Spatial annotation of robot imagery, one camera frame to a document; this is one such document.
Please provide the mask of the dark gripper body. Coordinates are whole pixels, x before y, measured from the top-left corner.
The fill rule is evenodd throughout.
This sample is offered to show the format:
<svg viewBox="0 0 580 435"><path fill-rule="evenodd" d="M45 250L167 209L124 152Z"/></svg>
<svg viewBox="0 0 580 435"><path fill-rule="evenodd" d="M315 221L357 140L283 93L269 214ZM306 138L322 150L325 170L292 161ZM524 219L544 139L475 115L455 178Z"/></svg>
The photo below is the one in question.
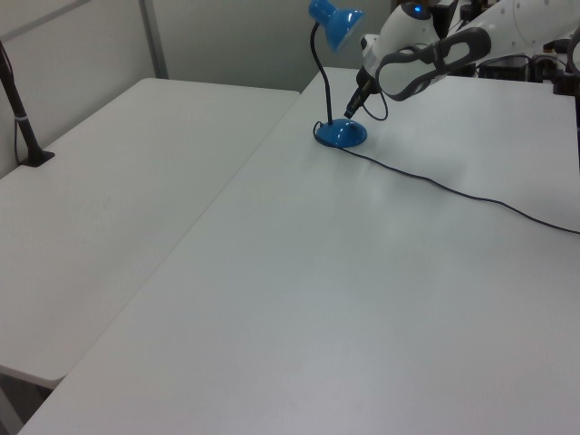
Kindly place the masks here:
<svg viewBox="0 0 580 435"><path fill-rule="evenodd" d="M359 99L367 99L369 96L378 93L378 85L375 78L364 67L357 73L356 82L358 87L355 94Z"/></svg>

